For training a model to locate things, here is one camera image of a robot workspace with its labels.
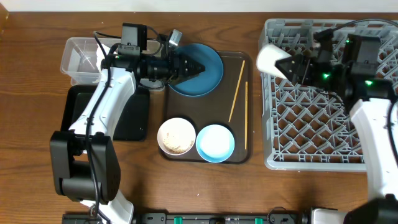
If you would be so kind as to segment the white cup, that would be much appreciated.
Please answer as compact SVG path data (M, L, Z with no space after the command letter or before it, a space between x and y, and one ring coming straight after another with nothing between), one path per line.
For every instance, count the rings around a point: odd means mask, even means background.
M287 77L275 66L276 61L291 57L273 44L266 44L259 51L256 59L256 66L260 72L274 77L286 79Z

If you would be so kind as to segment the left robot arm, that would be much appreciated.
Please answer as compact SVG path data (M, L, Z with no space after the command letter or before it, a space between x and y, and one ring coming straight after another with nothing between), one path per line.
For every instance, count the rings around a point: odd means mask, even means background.
M90 209L81 223L131 223L134 206L119 189L121 169L113 136L141 78L175 83L205 71L186 53L155 57L110 52L101 61L100 81L80 117L50 138L55 191Z

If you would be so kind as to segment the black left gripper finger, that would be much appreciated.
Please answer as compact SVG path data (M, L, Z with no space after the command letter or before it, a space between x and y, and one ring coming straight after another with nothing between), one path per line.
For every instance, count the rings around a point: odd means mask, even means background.
M185 56L185 64L187 70L205 70L205 66L200 62L196 61L194 58Z
M188 80L195 78L203 71L204 71L204 68L187 68L185 70L185 78Z

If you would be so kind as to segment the white paper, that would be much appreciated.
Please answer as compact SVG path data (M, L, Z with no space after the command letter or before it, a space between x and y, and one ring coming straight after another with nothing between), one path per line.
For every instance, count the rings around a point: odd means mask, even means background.
M105 59L103 51L102 51L101 47L98 47L96 50L96 68L98 69L98 76L97 76L96 80L93 81L93 84L97 84L101 80L101 71L102 71L101 63L102 63L103 59Z

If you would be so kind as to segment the light blue bowl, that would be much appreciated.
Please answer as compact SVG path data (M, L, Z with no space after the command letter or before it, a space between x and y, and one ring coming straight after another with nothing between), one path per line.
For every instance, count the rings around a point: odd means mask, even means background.
M198 133L195 147L205 161L220 163L226 161L234 152L235 140L228 128L211 124Z

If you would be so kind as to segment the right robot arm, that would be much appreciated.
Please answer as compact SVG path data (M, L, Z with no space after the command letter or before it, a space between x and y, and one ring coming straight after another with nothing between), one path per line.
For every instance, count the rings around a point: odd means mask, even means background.
M316 56L290 55L262 47L257 69L293 84L336 93L356 128L368 179L368 202L350 212L313 208L301 223L397 223L397 95L389 80L376 78L379 37L350 34L343 59L331 63L333 30L314 34Z

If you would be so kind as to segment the dark blue plate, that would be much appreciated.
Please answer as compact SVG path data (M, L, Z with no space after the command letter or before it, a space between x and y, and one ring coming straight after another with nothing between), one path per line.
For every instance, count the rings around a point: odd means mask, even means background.
M223 77L223 62L219 54L203 44L188 44L177 49L178 53L189 57L205 66L205 71L197 77L178 85L169 85L171 89L184 96L199 97L214 90Z

